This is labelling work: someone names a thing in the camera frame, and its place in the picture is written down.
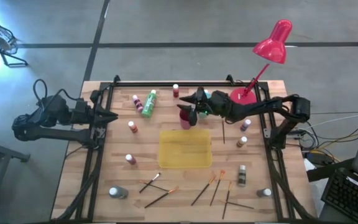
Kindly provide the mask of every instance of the wooden table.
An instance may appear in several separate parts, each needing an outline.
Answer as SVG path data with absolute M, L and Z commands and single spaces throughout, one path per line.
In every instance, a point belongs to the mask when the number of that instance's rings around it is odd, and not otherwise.
M 99 85 L 100 82 L 85 82 L 81 92 L 82 97 L 89 100 L 92 90 L 99 89 Z M 284 82 L 281 80 L 268 81 L 268 87 L 271 97 L 287 95 Z M 229 201 L 255 207 L 255 210 L 227 205 L 224 221 L 276 221 L 273 198 L 256 196 L 257 190 L 271 188 L 259 117 L 248 117 L 252 121 L 251 127 L 245 133 L 248 142 L 244 147 L 237 148 L 237 140 L 244 135 L 239 130 L 241 122 L 232 125 L 225 123 L 226 143 L 224 144 L 221 119 L 217 116 L 208 116 L 206 120 L 199 121 L 196 126 L 210 130 L 212 166 L 208 169 L 161 169 L 158 166 L 159 133 L 161 130 L 181 129 L 178 119 L 179 109 L 176 104 L 183 102 L 178 98 L 173 98 L 172 88 L 156 87 L 157 103 L 153 115 L 150 119 L 144 119 L 136 112 L 132 95 L 137 95 L 142 102 L 145 102 L 151 89 L 149 87 L 114 88 L 111 111 L 117 113 L 119 119 L 108 125 L 94 222 L 221 222 L 224 208 L 222 200 L 226 199 L 230 181 L 233 185 Z M 230 93 L 233 88 L 208 87 L 206 89 L 210 92 L 221 90 Z M 195 90 L 196 88 L 193 87 L 180 87 L 180 96 L 190 95 Z M 275 114 L 275 117 L 277 123 L 280 124 L 283 118 L 279 114 Z M 127 125 L 128 121 L 135 122 L 139 129 L 138 133 L 132 134 Z M 79 146 L 77 142 L 71 142 L 67 153 Z M 125 160 L 126 154 L 132 154 L 136 158 L 136 166 L 131 166 Z M 283 150 L 283 156 L 291 191 L 307 211 L 315 215 L 299 148 L 287 146 Z M 86 150 L 80 150 L 70 155 L 65 161 L 51 218 L 58 217 L 78 193 L 85 158 Z M 241 164 L 247 167 L 245 187 L 238 187 L 236 184 L 238 168 Z M 225 170 L 226 174 L 220 183 L 213 205 L 210 207 L 209 203 L 216 182 L 209 186 L 194 206 L 190 206 L 213 174 L 218 176 L 221 169 Z M 155 185 L 165 189 L 179 186 L 179 189 L 145 209 L 148 203 L 164 192 L 148 187 L 140 194 L 139 190 L 144 185 L 139 181 L 148 182 L 158 172 L 162 175 L 154 182 Z M 108 191 L 112 185 L 128 189 L 128 199 L 111 198 Z M 287 214 L 282 192 L 280 198 L 284 214 Z M 88 200 L 89 196 L 85 200 L 84 216 L 88 210 Z

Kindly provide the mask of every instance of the white bottle cap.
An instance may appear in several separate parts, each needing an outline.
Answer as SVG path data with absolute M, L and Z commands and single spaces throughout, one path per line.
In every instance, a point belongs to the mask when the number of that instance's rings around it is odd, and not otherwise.
M 271 194 L 272 194 L 272 191 L 270 189 L 265 189 L 264 190 L 264 195 L 271 196 Z
M 116 195 L 117 193 L 118 193 L 117 188 L 115 188 L 115 187 L 110 188 L 110 190 L 109 190 L 110 195 Z
M 245 136 L 244 136 L 244 137 L 241 137 L 241 141 L 242 141 L 242 143 L 246 143 L 246 142 L 247 142 L 247 140 L 248 140 L 248 139 L 247 139 L 247 137 L 245 137 Z
M 128 161 L 131 161 L 132 160 L 132 155 L 130 155 L 130 154 L 126 155 L 125 159 L 128 160 Z

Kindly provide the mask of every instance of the gray floor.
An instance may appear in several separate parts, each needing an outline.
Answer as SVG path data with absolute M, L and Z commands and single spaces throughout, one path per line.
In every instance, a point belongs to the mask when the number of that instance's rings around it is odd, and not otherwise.
M 0 0 L 0 24 L 23 44 L 91 44 L 104 0 Z M 290 42 L 358 42 L 358 0 L 111 0 L 101 43 L 258 42 L 274 23 L 291 19 Z M 78 96 L 91 49 L 19 49 L 27 68 L 7 68 L 0 59 L 0 145 L 31 153 L 12 161 L 0 191 L 0 223 L 49 219 L 67 142 L 20 142 L 12 120 L 35 110 L 34 80 L 48 92 L 65 88 Z M 251 79 L 265 61 L 252 48 L 98 49 L 90 80 Z M 358 47 L 287 48 L 287 62 L 272 65 L 262 79 L 284 80 L 288 93 L 311 100 L 310 122 L 358 115 Z M 358 118 L 316 127 L 335 138 L 358 127 Z M 340 159 L 355 155 L 358 141 L 336 144 Z

